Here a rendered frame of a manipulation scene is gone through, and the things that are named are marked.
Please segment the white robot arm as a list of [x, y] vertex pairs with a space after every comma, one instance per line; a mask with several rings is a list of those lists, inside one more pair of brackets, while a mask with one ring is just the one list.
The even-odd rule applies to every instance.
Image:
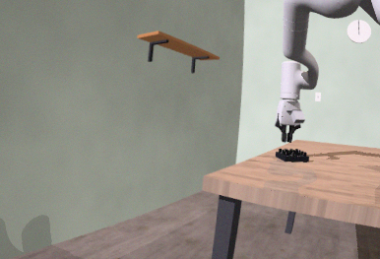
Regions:
[[[319, 67], [305, 49], [309, 13], [338, 19], [361, 7], [380, 26], [380, 0], [284, 0], [283, 54], [296, 61], [282, 63], [281, 99], [298, 100], [300, 90], [316, 88]], [[301, 71], [301, 64], [308, 71]]]

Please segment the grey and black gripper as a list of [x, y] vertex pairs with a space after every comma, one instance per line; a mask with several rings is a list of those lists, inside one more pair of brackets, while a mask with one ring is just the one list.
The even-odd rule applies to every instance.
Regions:
[[[286, 142], [286, 135], [287, 135], [287, 141], [291, 143], [292, 141], [292, 134], [296, 129], [299, 129], [300, 123], [293, 123], [291, 112], [286, 112], [287, 110], [300, 110], [300, 103], [297, 100], [288, 100], [288, 99], [282, 99], [279, 101], [278, 110], [277, 110], [277, 117], [276, 117], [276, 124], [275, 126], [280, 128], [282, 132], [282, 142]], [[280, 125], [282, 124], [282, 126]], [[289, 132], [286, 132], [286, 126], [289, 125]], [[294, 127], [295, 126], [295, 127]]]

